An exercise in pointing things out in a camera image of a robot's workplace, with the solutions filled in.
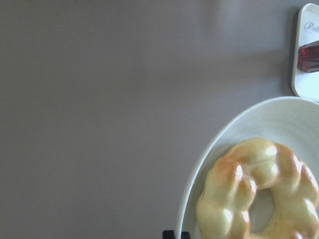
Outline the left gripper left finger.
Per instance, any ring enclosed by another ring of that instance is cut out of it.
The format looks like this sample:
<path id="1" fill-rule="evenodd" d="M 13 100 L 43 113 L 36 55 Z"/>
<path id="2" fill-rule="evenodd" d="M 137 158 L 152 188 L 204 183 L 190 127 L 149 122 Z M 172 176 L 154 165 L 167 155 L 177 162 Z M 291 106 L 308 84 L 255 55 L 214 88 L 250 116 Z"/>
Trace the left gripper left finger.
<path id="1" fill-rule="evenodd" d="M 164 230 L 162 232 L 162 239 L 174 239 L 174 231 L 173 230 Z"/>

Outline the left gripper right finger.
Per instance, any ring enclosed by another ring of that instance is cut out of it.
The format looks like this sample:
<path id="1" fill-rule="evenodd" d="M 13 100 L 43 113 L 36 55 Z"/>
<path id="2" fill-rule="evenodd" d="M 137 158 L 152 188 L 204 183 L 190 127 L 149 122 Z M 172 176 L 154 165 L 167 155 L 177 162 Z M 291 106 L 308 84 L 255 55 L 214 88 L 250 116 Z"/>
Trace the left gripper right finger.
<path id="1" fill-rule="evenodd" d="M 181 232 L 181 239 L 190 239 L 189 232 Z"/>

